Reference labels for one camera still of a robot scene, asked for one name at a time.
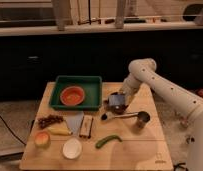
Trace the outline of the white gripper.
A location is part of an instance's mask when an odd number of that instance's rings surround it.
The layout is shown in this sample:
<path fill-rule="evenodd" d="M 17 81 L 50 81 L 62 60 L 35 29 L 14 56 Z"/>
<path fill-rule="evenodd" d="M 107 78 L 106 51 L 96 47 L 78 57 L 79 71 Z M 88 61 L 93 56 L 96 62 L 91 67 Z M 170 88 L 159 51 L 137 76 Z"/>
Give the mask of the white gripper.
<path fill-rule="evenodd" d="M 138 92 L 142 82 L 136 79 L 132 74 L 129 74 L 123 81 L 121 88 L 119 89 L 120 94 L 125 95 L 125 103 L 130 104 L 135 94 Z"/>

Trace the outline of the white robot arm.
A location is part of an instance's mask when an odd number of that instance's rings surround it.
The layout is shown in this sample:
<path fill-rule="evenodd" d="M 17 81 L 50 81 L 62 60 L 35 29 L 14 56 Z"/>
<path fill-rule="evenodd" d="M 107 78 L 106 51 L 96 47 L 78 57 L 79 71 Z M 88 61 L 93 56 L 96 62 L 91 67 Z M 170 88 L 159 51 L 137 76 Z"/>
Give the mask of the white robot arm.
<path fill-rule="evenodd" d="M 203 99 L 156 74 L 156 67 L 152 58 L 131 61 L 129 75 L 119 92 L 125 95 L 129 105 L 140 85 L 145 83 L 179 111 L 188 124 L 193 124 L 186 166 L 188 171 L 203 171 Z"/>

